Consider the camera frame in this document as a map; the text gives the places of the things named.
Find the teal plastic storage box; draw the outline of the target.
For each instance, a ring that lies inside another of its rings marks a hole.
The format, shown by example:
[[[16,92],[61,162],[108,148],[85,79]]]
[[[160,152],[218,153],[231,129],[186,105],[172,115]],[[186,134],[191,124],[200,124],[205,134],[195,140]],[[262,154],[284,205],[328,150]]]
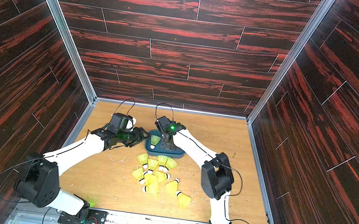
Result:
[[[151,130],[149,131],[150,135],[158,135],[161,137],[161,133],[155,129],[155,130]],[[184,157],[185,152],[183,150],[181,150],[179,147],[176,150],[169,150],[166,142],[164,141],[164,139],[161,137],[161,141],[157,144],[155,149],[150,149],[150,137],[147,138],[147,140],[145,140],[145,150],[147,151],[147,153],[150,156],[158,156],[158,155],[166,155],[168,157],[171,158],[176,158],[176,159],[180,159],[182,157]]]

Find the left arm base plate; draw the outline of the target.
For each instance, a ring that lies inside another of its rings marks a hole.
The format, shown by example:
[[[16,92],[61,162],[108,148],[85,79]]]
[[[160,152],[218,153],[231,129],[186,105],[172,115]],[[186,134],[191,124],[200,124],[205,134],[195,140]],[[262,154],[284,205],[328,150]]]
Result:
[[[64,211],[60,215],[59,224],[105,224],[108,212],[99,209],[82,210],[77,215],[71,216]]]

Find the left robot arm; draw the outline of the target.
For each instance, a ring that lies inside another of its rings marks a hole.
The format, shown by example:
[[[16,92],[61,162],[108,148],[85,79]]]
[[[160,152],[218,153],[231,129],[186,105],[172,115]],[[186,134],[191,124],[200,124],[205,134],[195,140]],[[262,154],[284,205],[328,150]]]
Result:
[[[116,130],[106,124],[62,149],[31,155],[20,165],[15,190],[36,207],[54,208],[84,223],[88,219],[90,204],[63,190],[59,183],[60,176],[92,155],[117,148],[117,143],[133,147],[149,137],[150,134],[142,127]]]

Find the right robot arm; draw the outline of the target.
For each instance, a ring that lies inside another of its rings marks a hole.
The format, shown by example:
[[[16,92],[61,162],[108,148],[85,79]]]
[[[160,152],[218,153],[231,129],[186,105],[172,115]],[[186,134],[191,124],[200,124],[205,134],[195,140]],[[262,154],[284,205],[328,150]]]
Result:
[[[228,156],[205,147],[184,125],[166,116],[158,118],[155,124],[170,145],[183,150],[200,167],[201,187],[210,199],[209,224],[232,224],[228,204],[234,176]]]

